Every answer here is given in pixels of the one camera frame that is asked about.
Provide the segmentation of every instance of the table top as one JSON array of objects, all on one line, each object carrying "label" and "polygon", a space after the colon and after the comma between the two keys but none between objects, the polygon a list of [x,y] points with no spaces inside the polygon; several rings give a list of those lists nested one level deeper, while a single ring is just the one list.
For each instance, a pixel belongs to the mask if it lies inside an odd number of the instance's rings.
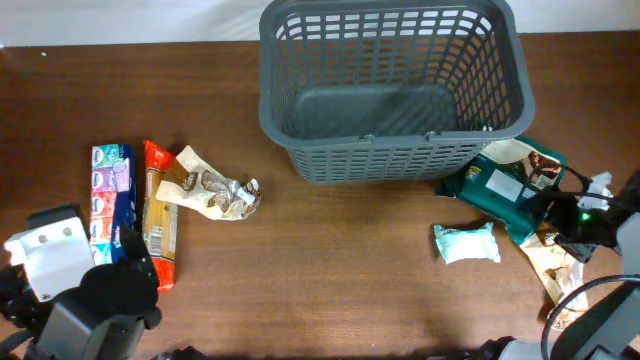
[{"label": "table top", "polygon": [[[611,172],[617,192],[640,167],[640,33],[521,41],[537,104],[525,135],[584,174]],[[258,124],[258,50],[245,42],[0,51],[0,239],[24,231],[39,209],[75,202],[88,214],[92,145],[129,143],[140,155],[144,139],[176,152],[191,145],[222,174],[258,179],[263,203],[239,222],[180,209],[177,285],[160,296],[162,323],[145,332],[136,358],[189,345],[332,356],[538,340],[550,300],[504,226],[494,230],[502,263],[445,266],[432,225],[487,217],[434,197],[437,181],[317,186],[296,174]],[[585,280],[619,271],[620,259],[600,249]],[[1,337],[13,331],[0,323]]]}]

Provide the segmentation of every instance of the basket bottom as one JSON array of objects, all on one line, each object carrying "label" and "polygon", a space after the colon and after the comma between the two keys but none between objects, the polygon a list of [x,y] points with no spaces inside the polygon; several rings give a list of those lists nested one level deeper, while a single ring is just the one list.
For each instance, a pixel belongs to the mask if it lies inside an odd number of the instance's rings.
[{"label": "basket bottom", "polygon": [[441,85],[344,85],[302,90],[289,136],[424,135],[457,126],[453,94]]}]

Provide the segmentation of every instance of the food package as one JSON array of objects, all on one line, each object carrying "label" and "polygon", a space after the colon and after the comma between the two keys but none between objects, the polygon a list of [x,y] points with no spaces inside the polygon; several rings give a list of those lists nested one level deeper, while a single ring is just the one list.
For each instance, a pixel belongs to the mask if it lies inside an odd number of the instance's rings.
[{"label": "food package", "polygon": [[445,229],[435,225],[436,245],[445,264],[462,259],[489,259],[500,262],[496,238],[491,234],[493,223],[486,223],[477,230]]},{"label": "food package", "polygon": [[[494,141],[445,178],[436,195],[456,197],[503,221],[511,239],[520,245],[538,229],[544,211],[534,214],[519,206],[537,191],[560,183],[564,169],[559,164],[566,164],[564,156],[525,137]],[[542,171],[531,178],[534,190],[523,189],[537,167]]]},{"label": "food package", "polygon": [[197,210],[213,220],[242,220],[260,205],[258,181],[245,186],[227,179],[202,160],[190,146],[176,156],[156,199]]},{"label": "food package", "polygon": [[174,156],[151,141],[144,142],[145,194],[142,220],[144,239],[160,280],[159,292],[176,284],[178,206],[156,199],[158,186]]},{"label": "food package", "polygon": [[[530,236],[520,248],[529,257],[531,265],[547,290],[549,297],[558,305],[566,296],[582,286],[584,264],[553,242],[556,234],[547,234],[544,243],[538,235]],[[582,293],[560,312],[552,324],[556,330],[567,328],[575,319],[589,309],[587,294]]]},{"label": "food package", "polygon": [[136,223],[135,155],[130,145],[94,146],[91,150],[89,245],[96,265],[124,258],[120,226]]}]

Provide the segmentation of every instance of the wooden table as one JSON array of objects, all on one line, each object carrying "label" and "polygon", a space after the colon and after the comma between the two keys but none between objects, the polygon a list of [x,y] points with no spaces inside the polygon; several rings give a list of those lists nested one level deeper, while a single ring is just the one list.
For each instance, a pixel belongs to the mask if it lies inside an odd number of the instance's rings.
[{"label": "wooden table", "polygon": [[[640,34],[521,40],[537,103],[526,135],[585,174],[610,171],[617,192],[640,167]],[[190,144],[223,174],[260,181],[264,202],[246,221],[180,209],[178,283],[160,297],[163,321],[137,357],[188,345],[330,356],[539,339],[549,300],[503,226],[494,231],[502,263],[445,266],[432,224],[485,216],[434,197],[436,182],[314,186],[295,173],[258,125],[257,43],[0,54],[0,239],[38,209],[76,202],[87,214],[95,144],[130,143],[139,154],[144,139],[174,151]],[[585,280],[619,270],[601,249]],[[3,338],[12,331],[0,326]]]}]

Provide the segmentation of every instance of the orange wrapper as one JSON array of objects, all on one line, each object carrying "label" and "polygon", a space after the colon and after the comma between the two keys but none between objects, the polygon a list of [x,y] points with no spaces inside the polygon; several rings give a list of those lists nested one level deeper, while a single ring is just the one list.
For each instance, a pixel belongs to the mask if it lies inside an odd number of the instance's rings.
[{"label": "orange wrapper", "polygon": [[158,145],[146,140],[145,195],[142,237],[160,279],[159,292],[165,292],[176,283],[176,234],[178,205],[156,199],[158,186],[174,156]]}]

